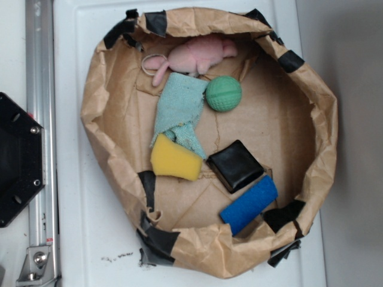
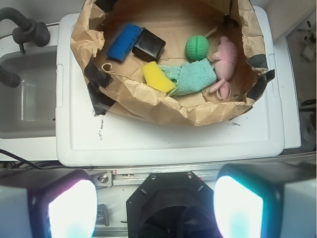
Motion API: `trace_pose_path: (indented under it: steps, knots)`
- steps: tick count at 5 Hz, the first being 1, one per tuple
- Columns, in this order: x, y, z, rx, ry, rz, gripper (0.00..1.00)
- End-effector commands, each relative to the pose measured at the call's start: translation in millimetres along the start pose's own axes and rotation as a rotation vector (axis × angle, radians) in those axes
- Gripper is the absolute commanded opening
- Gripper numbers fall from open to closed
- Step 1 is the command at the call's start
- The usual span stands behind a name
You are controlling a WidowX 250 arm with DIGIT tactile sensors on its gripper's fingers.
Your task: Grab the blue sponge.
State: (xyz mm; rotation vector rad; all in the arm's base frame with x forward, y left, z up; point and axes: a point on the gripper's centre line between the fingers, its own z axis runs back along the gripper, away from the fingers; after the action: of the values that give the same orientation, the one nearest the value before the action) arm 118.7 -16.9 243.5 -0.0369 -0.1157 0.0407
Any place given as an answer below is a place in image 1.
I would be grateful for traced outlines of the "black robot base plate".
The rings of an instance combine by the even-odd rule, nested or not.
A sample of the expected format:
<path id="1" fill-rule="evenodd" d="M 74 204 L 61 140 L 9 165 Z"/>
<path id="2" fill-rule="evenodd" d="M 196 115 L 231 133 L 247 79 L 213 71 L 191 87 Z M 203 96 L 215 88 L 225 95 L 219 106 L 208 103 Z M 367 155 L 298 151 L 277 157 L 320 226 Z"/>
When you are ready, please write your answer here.
<path id="1" fill-rule="evenodd" d="M 1 227 L 7 227 L 44 187 L 43 131 L 1 93 Z"/>

